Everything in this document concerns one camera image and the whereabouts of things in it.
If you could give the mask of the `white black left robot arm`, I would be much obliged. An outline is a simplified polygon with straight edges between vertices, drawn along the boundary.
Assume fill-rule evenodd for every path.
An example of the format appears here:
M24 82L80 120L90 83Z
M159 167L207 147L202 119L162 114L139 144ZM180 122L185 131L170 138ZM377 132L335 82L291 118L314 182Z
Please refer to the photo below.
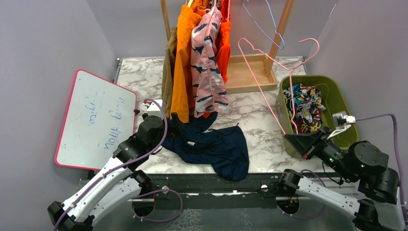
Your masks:
M144 115L138 131L118 145L105 166L78 192L47 211L55 231L91 231L105 216L129 199L136 199L145 217L154 209L152 179L139 166L162 145L167 119Z

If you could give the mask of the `red orange shorts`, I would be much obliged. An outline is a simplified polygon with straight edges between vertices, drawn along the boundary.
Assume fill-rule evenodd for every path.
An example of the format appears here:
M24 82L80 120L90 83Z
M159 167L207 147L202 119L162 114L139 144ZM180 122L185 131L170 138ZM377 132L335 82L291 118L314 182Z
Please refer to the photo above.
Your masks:
M225 83L228 81L228 64L231 55L230 45L230 31L231 31L231 13L230 13L230 0L221 1L221 24L219 28L219 35L217 37L217 64L220 70L220 74Z

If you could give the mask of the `navy blue shorts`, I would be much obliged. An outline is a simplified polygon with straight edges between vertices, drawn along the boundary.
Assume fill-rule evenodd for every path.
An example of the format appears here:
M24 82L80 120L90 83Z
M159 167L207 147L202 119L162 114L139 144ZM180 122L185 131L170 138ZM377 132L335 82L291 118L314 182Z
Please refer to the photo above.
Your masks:
M246 138L237 125L211 128L217 116L217 112L207 118L191 116L189 122L184 123L183 135L165 139L163 147L188 164L211 165L226 180L243 180L250 163Z

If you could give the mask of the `pink wire hanger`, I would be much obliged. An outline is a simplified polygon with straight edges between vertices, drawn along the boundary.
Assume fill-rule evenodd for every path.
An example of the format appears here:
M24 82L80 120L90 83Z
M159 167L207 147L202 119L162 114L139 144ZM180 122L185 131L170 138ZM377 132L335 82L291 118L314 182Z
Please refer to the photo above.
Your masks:
M319 52L319 50L320 50L320 44L319 44L318 40L315 39L315 38L306 38L306 39L303 39L303 40L299 41L299 43L303 43L303 42L306 42L306 41L313 41L313 42L315 42L316 51L315 51L315 53L314 53L313 55L311 55L310 57L308 57L307 59L305 59L304 61L302 61L300 64L298 64L298 65L296 65L296 66L294 66L294 67L292 67L292 68L287 68L286 66L282 65L282 64L279 63L276 59L272 58L270 55L266 54L266 53L263 52L262 50L256 49L256 48L253 46L253 44L252 44L248 39L246 39L246 38L241 38L241 39L238 40L238 48L239 48L239 50L240 50L240 52L241 52L241 55L242 55L242 57L243 57L243 59L244 59L245 64L247 65L247 67L248 67L248 69L249 69L249 71L250 71L250 73L251 73L251 75L252 75L252 77L253 77L253 79L254 79L256 85L258 86L259 91L262 93L262 96L263 96L265 102L267 103L267 106L268 106L270 112L272 113L272 115L274 116L276 122L278 123L278 125L279 125L279 127L280 127L280 129L281 129L281 131L282 131L282 133L283 133L283 135L286 135L286 132L285 132L283 126L281 125L279 119L277 118L276 114L274 113L274 111L272 110L271 106L269 105L269 102L268 102L268 100L266 99L265 94L264 94L264 92L263 92L263 90L262 90L262 88L261 88L261 86L260 86L258 80L256 79L255 74L253 73L253 71L252 71L252 69L251 69L251 67L250 67L250 65L249 65L249 62L247 61L247 59L246 59L246 57L245 57L245 55L244 55L244 52L242 51L242 48L241 48L241 41L242 41L242 40L245 41L245 42L247 42L247 43L251 46L252 50L261 53L261 54L264 55L267 59L269 59L269 60L271 60L271 61L277 63L280 67L282 67L282 68L284 68L285 70L289 71L289 83L290 83L290 88L291 88L291 89L293 88L292 75L293 75L294 71L295 71L297 68L299 68L300 66L304 65L304 64L305 64L306 62L308 62L309 60L311 60L312 58L314 58L314 57L318 54L318 52Z

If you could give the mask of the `colourful comic print shorts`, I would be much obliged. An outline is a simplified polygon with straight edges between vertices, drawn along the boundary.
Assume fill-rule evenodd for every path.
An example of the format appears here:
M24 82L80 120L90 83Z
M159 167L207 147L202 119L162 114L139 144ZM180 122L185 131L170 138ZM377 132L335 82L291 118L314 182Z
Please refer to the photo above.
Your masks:
M295 84L283 90L284 102L289 113L290 123L298 133L311 133L321 129L322 103L321 90L315 86Z

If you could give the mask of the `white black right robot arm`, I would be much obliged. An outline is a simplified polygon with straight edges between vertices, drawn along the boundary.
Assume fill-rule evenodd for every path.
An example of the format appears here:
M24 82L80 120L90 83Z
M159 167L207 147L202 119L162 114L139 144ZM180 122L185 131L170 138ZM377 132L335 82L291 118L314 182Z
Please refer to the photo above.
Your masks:
M319 158L346 183L358 182L365 199L349 197L318 185L292 169L284 170L278 191L285 196L301 195L338 210L361 231L404 231L407 212L400 198L399 174L388 167L389 156L368 141L342 150L332 138L345 131L323 127L319 131L285 134L284 139L304 159Z

